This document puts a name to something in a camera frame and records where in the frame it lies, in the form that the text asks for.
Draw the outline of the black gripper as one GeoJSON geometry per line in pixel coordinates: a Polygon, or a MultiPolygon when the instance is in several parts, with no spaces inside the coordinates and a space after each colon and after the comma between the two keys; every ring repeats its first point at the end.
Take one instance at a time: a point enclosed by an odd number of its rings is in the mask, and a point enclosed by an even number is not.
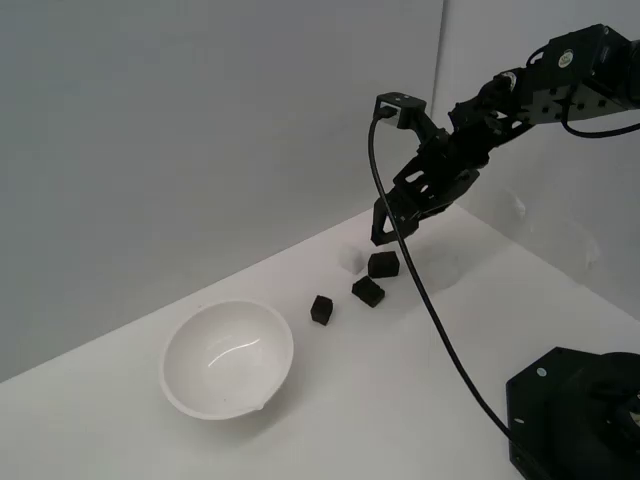
{"type": "MultiPolygon", "coordinates": [[[[465,136],[437,130],[419,146],[416,155],[394,177],[394,190],[404,208],[399,214],[399,232],[411,236],[420,221],[446,210],[465,194],[488,163],[488,150],[465,136]]],[[[392,217],[382,198],[374,202],[371,241],[375,246],[397,241],[392,217]]]]}

